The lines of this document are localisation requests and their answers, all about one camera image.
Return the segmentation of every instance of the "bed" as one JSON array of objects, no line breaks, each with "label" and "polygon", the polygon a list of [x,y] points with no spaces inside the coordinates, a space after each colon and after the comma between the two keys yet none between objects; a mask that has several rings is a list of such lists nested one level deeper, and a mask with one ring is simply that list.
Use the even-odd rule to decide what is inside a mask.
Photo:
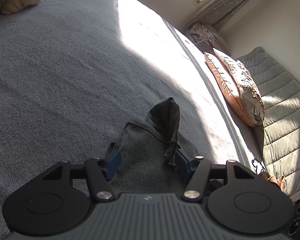
[{"label": "bed", "polygon": [[[103,157],[130,118],[144,120],[169,97],[180,106],[180,144],[194,146],[189,155],[253,169],[252,133],[228,108],[204,55],[143,4],[46,0],[0,15],[0,239],[9,232],[1,214],[9,194],[62,159]],[[146,163],[145,187],[123,180],[120,190],[173,192],[181,180],[158,171],[155,183],[163,154],[122,157],[130,162]],[[81,181],[74,186],[87,192]]]},{"label": "bed", "polygon": [[263,126],[254,134],[267,171],[286,176],[285,193],[300,199],[300,84],[262,47],[239,57],[255,81],[265,104]]}]

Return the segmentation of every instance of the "quilted cover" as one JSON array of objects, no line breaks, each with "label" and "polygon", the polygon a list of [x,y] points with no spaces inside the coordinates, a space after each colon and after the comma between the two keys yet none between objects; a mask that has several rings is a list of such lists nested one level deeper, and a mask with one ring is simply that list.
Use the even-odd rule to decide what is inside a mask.
[{"label": "quilted cover", "polygon": [[262,126],[253,128],[267,171],[286,176],[285,193],[300,199],[300,84],[262,47],[239,57],[265,104]]}]

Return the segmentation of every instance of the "curtain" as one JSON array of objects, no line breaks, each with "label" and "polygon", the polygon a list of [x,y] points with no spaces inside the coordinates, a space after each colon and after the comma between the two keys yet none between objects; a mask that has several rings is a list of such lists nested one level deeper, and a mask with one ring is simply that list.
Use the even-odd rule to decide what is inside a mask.
[{"label": "curtain", "polygon": [[249,0],[213,0],[194,15],[194,19],[187,25],[202,22],[219,30],[239,11]]}]

